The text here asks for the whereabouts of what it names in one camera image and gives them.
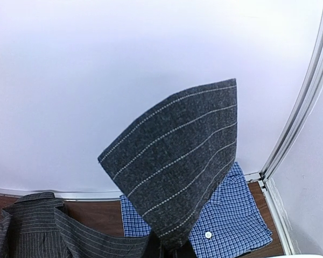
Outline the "dark striped long sleeve shirt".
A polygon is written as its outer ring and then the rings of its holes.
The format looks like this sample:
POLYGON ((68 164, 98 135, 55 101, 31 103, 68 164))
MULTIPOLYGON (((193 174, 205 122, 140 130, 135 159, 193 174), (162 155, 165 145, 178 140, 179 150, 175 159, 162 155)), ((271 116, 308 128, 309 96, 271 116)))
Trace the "dark striped long sleeve shirt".
POLYGON ((0 257, 195 257, 190 232, 236 156, 235 79, 192 87, 134 120, 98 161, 150 226, 116 237, 67 214, 52 192, 2 210, 0 257))

